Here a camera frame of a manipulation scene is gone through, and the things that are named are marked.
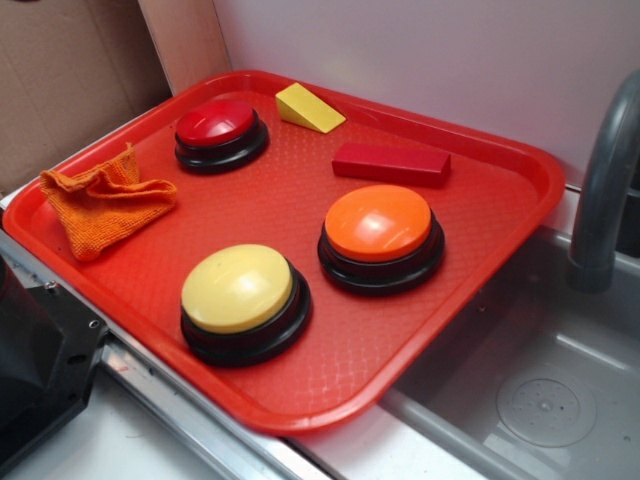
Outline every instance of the plastic tray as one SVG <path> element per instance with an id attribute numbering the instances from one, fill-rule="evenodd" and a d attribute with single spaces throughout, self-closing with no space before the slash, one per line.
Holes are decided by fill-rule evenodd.
<path id="1" fill-rule="evenodd" d="M 326 89 L 305 86 L 347 121 L 324 135 L 280 120 L 275 94 L 294 80 L 263 72 L 208 79 L 125 125 L 59 166 L 73 175 L 137 151 L 142 180 L 178 187 L 169 214 L 76 261 L 54 211 L 32 183 L 10 204 L 4 227 L 98 308 L 231 415 L 278 435 L 342 422 L 372 405 L 560 200 L 564 177 L 532 147 Z M 271 135 L 261 158 L 234 172 L 197 176 L 173 153 L 178 119 L 214 98 L 242 99 Z M 374 182 L 337 177 L 331 160 L 347 141 L 451 154 L 451 175 L 424 195 L 447 239 L 438 273 L 408 293 L 362 298 L 323 277 L 316 254 L 329 206 Z M 287 352 L 241 369 L 209 367 L 180 333 L 180 292 L 204 257 L 239 243 L 269 245 L 309 282 L 311 324 Z"/>

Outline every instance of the orange cloth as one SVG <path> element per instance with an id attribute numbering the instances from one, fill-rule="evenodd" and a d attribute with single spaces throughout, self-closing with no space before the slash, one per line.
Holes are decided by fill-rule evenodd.
<path id="1" fill-rule="evenodd" d="M 73 255 L 96 259 L 107 246 L 128 237 L 173 208 L 176 187 L 165 180 L 140 182 L 135 150 L 67 177 L 40 173 L 40 189 L 67 232 Z"/>

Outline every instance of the faucet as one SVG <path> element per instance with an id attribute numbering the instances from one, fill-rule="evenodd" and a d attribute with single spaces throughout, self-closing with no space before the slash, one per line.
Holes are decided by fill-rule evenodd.
<path id="1" fill-rule="evenodd" d="M 633 207 L 640 194 L 639 156 L 640 70 L 636 70 L 613 97 L 589 160 L 566 271 L 567 284 L 574 290 L 601 293 L 611 286 L 621 227 L 628 236 L 640 225 L 640 210 Z"/>

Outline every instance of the red wooden block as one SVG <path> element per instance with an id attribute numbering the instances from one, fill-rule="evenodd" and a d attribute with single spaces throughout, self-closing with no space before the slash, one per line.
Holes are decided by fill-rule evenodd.
<path id="1" fill-rule="evenodd" d="M 342 177 L 440 187 L 451 172 L 451 155 L 349 142 L 336 152 L 331 165 L 333 173 Z"/>

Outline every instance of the yellow wedge block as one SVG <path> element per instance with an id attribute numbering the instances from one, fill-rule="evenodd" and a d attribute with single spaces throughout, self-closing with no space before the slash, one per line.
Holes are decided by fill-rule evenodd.
<path id="1" fill-rule="evenodd" d="M 280 118 L 301 127 L 329 133 L 346 118 L 299 83 L 276 94 Z"/>

